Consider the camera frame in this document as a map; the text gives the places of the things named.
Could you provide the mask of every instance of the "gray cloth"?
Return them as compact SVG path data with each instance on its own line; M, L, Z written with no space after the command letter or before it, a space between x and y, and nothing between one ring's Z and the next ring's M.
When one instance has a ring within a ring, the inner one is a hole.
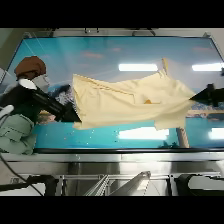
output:
M34 123L21 114L9 116L0 128L0 149L12 154L33 153L36 135L31 134Z

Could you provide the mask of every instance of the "brown cloth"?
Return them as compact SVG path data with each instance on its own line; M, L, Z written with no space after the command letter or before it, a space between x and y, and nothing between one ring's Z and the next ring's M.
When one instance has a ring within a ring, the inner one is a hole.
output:
M17 65L14 72L15 72L17 77L19 77L20 75L22 75L24 73L27 73L27 72L34 72L35 77L37 77L39 75L46 74L46 65L37 56L25 57Z

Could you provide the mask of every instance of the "yellow cloth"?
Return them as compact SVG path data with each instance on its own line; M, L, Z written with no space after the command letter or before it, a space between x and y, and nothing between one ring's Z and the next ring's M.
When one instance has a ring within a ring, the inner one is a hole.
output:
M73 91L82 123L88 129L155 120L157 130L185 126L195 95L178 80L159 71L143 79L109 83L73 75Z

